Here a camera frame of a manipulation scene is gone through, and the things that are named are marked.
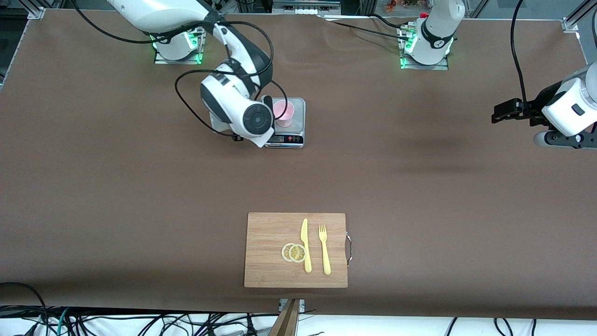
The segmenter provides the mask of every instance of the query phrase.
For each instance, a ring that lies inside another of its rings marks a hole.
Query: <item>wooden cutting board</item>
[[[282,257],[287,243],[303,245],[300,231],[308,220],[309,253],[312,271],[304,271],[303,263],[289,262]],[[319,225],[324,224],[330,256],[330,275],[324,274]],[[251,212],[247,222],[247,254],[245,287],[259,288],[346,288],[346,215],[343,213],[279,213]]]

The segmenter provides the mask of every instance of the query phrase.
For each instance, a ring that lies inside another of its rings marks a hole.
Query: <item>yellow fork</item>
[[[328,257],[328,247],[325,244],[328,240],[328,233],[325,231],[325,225],[319,226],[319,240],[321,240],[321,249],[324,251],[324,274],[330,275],[332,269],[330,267],[330,258]]]

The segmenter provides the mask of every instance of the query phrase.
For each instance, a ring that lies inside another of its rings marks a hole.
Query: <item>brown tabletop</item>
[[[89,17],[144,37],[117,13]],[[318,313],[597,318],[596,154],[490,123],[520,96],[509,21],[463,21],[450,70],[414,71],[391,38],[241,19],[268,32],[274,79],[307,102],[304,149],[209,132],[173,89],[193,66],[154,65],[149,46],[74,11],[29,23],[0,94],[1,281],[54,306],[275,311],[301,297]],[[584,65],[559,22],[521,21],[516,36],[530,99]],[[209,39],[202,67],[224,57]],[[203,77],[181,91],[207,116]],[[346,213],[349,287],[244,288],[248,212]]]

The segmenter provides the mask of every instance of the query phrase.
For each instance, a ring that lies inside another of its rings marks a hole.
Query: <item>lemon slice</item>
[[[293,245],[290,248],[290,259],[294,262],[303,262],[306,255],[306,250],[303,245]]]
[[[284,247],[282,248],[282,258],[284,258],[284,260],[292,262],[293,260],[290,259],[290,249],[294,246],[294,243],[288,243],[286,245],[284,245]]]

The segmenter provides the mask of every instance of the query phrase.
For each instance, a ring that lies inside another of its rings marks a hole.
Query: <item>yellow knife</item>
[[[309,256],[309,235],[307,234],[307,219],[303,220],[303,227],[300,229],[300,240],[304,244],[304,271],[311,273],[311,257]]]

